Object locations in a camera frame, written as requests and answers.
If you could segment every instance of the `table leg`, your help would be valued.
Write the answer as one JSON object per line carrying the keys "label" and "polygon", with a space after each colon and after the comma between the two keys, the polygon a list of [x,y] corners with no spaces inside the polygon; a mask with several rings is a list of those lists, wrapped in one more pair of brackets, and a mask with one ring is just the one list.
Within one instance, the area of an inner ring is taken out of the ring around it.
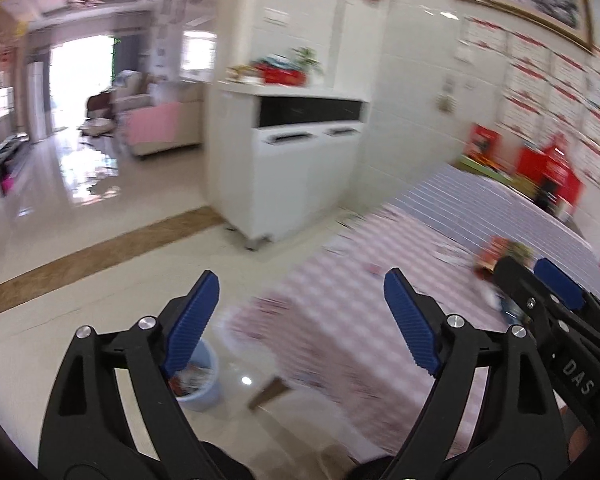
{"label": "table leg", "polygon": [[270,400],[273,400],[276,397],[288,392],[290,389],[291,388],[289,388],[282,379],[280,379],[278,376],[275,376],[269,381],[267,386],[261,389],[256,396],[250,400],[247,406],[251,411],[253,411],[263,404],[266,404]]}

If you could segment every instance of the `metal screw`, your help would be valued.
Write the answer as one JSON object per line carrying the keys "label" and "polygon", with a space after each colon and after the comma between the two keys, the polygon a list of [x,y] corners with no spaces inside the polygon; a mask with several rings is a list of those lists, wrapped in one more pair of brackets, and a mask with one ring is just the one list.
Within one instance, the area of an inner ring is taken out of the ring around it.
{"label": "metal screw", "polygon": [[458,314],[452,314],[451,316],[447,317],[446,322],[453,328],[460,328],[461,326],[464,326],[464,318],[462,316],[458,316]]}
{"label": "metal screw", "polygon": [[90,326],[81,326],[78,330],[75,331],[75,336],[78,339],[85,339],[91,335],[91,327]]}
{"label": "metal screw", "polygon": [[155,326],[156,320],[153,316],[143,317],[140,321],[138,321],[138,326],[142,330],[149,330]]}
{"label": "metal screw", "polygon": [[520,325],[514,325],[511,329],[511,333],[514,337],[524,337],[526,335],[526,329]]}

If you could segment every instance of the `green plant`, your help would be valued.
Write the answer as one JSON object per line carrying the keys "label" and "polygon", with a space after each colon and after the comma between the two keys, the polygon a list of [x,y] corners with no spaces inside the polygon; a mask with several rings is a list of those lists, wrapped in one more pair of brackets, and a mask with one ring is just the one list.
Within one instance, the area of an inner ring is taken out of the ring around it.
{"label": "green plant", "polygon": [[318,74],[323,74],[320,61],[315,59],[315,50],[307,46],[293,49],[296,58],[294,59],[296,65],[300,67],[300,70],[305,74],[308,74],[313,70]]}

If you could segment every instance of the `window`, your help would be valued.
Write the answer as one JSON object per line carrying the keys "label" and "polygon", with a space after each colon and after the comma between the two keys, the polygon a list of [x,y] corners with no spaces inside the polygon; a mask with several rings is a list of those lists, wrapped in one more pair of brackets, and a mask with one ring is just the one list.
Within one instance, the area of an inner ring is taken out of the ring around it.
{"label": "window", "polygon": [[216,59],[216,35],[211,32],[186,30],[182,41],[181,69],[211,70]]}

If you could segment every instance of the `trash can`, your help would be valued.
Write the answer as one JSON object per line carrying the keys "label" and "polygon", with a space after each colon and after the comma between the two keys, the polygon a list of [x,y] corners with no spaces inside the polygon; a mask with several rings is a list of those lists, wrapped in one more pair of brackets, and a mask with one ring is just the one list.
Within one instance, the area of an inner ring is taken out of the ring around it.
{"label": "trash can", "polygon": [[194,412],[204,412],[206,409],[217,404],[222,398],[220,391],[220,362],[216,352],[209,346],[204,339],[201,339],[196,349],[191,354],[189,359],[190,363],[193,363],[200,367],[209,368],[211,374],[206,384],[195,393],[190,395],[178,397],[176,400],[181,406]]}

